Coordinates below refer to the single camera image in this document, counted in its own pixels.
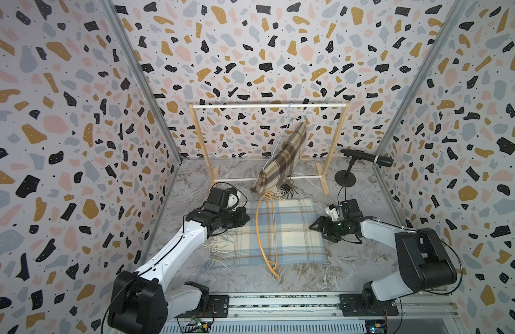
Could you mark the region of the blue plaid scarf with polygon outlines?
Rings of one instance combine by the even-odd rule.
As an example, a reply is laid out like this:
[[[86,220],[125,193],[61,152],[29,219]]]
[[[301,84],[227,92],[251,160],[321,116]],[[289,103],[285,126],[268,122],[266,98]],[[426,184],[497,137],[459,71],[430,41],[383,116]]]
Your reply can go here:
[[[245,226],[213,237],[204,244],[217,267],[265,265],[255,230],[257,203],[247,204],[250,221]],[[317,208],[311,199],[275,200],[279,266],[328,261],[323,237],[310,230],[310,225],[318,218]]]

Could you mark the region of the brown plaid scarf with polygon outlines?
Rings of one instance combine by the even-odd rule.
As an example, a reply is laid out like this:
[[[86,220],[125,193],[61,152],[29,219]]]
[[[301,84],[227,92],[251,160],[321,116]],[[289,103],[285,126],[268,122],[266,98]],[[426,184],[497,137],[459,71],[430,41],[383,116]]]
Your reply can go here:
[[[302,156],[306,137],[306,123],[300,122],[289,137],[282,140],[280,149],[273,155],[272,160],[266,163],[250,188],[250,192],[263,194],[281,188],[292,175],[295,165]]]

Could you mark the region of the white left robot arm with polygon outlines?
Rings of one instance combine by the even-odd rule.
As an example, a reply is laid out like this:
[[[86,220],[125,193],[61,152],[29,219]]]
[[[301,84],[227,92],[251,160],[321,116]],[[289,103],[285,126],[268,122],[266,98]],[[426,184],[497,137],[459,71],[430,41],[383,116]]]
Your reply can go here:
[[[208,287],[191,281],[167,289],[190,255],[208,239],[249,222],[247,202],[235,186],[213,185],[202,206],[183,217],[174,238],[137,270],[117,276],[102,325],[122,333],[161,333],[171,319],[227,317],[227,295],[211,295]]]

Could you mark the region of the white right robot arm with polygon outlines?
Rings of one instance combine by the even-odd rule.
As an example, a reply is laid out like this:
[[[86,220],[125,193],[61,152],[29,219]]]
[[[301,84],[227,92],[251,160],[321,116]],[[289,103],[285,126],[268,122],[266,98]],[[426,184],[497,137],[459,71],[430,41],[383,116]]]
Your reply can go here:
[[[342,294],[340,308],[344,315],[397,315],[396,300],[424,290],[441,288],[458,281],[458,274],[445,243],[431,228],[414,230],[365,216],[356,200],[344,200],[326,208],[310,230],[325,240],[338,243],[347,235],[372,240],[396,251],[398,270],[363,286],[359,294]]]

